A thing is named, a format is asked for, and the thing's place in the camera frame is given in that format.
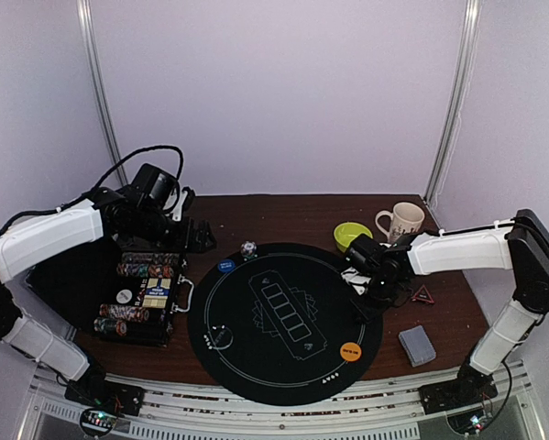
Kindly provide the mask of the orange big blind button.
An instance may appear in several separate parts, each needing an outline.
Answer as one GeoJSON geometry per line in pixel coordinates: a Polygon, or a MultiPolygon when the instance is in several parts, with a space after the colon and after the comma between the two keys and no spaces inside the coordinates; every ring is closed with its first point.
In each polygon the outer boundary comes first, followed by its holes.
{"type": "Polygon", "coordinates": [[[356,362],[362,357],[362,348],[355,342],[346,342],[340,347],[339,354],[345,362],[356,362]]]}

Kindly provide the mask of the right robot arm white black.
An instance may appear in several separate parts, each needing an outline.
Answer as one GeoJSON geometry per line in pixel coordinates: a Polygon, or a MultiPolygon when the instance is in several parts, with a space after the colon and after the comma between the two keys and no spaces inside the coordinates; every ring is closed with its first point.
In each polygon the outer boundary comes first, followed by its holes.
{"type": "Polygon", "coordinates": [[[354,290],[352,303],[366,322],[394,306],[414,277],[455,270],[510,270],[515,289],[451,384],[456,403],[467,405],[502,364],[549,313],[549,232],[530,209],[508,220],[446,232],[405,234],[393,244],[366,235],[346,251],[341,276],[354,290]]]}

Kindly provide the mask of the blue small blind button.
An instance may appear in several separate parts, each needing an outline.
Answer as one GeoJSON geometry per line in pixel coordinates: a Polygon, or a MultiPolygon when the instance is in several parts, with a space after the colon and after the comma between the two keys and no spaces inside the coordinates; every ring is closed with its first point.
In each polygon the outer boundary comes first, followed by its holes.
{"type": "Polygon", "coordinates": [[[223,259],[217,265],[217,268],[222,273],[231,272],[236,268],[236,263],[232,259],[223,259]]]}

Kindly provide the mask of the clear acrylic dealer puck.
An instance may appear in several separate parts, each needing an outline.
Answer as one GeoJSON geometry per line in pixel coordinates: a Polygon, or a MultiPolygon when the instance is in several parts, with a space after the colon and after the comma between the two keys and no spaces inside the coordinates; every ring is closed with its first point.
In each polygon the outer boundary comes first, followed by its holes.
{"type": "Polygon", "coordinates": [[[208,333],[208,346],[212,350],[222,351],[233,345],[234,335],[224,324],[212,325],[208,333]]]}

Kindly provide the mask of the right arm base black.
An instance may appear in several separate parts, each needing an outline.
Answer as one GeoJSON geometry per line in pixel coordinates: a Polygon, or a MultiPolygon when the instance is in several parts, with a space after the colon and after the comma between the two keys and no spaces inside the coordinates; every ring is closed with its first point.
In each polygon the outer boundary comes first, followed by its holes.
{"type": "Polygon", "coordinates": [[[418,392],[426,415],[480,403],[484,398],[499,395],[492,375],[471,367],[468,358],[454,379],[423,385],[418,392]]]}

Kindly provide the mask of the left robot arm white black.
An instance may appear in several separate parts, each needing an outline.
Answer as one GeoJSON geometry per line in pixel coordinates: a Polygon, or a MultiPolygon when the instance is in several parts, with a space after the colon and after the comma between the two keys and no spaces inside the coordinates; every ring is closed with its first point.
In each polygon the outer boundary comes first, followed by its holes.
{"type": "Polygon", "coordinates": [[[193,197],[178,176],[144,164],[119,190],[98,182],[57,208],[14,215],[0,229],[0,341],[77,381],[76,390],[93,407],[105,406],[113,397],[111,384],[93,372],[93,362],[76,345],[18,307],[6,285],[45,260],[115,235],[177,253],[211,250],[216,242],[210,226],[184,216],[193,197]]]}

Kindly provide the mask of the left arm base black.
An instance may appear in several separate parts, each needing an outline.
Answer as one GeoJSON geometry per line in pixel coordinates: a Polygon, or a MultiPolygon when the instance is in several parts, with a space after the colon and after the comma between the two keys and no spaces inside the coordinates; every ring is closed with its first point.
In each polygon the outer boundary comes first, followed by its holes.
{"type": "Polygon", "coordinates": [[[66,382],[64,397],[114,415],[138,416],[144,394],[141,387],[108,380],[104,369],[96,364],[79,379],[66,382]]]}

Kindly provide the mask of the grey playing card deck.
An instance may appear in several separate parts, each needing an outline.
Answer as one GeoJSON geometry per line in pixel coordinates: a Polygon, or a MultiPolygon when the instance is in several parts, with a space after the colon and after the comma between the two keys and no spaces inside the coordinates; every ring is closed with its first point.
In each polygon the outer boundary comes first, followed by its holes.
{"type": "Polygon", "coordinates": [[[399,341],[414,368],[436,359],[434,346],[422,325],[401,331],[399,341]]]}

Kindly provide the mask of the red black triangle button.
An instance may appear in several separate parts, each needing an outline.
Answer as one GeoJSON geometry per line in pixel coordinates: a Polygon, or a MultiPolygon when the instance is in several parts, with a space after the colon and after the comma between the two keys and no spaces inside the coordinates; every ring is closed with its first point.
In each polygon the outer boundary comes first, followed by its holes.
{"type": "Polygon", "coordinates": [[[419,289],[412,295],[411,301],[425,304],[435,304],[432,294],[429,292],[424,284],[421,285],[419,289]]]}

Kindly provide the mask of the poker chip stack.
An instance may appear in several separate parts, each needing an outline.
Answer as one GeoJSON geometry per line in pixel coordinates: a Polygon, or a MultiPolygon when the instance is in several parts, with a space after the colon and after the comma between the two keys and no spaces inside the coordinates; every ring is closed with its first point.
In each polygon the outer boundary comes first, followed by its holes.
{"type": "Polygon", "coordinates": [[[253,241],[245,241],[240,247],[240,254],[243,259],[253,259],[257,255],[257,245],[253,241]]]}

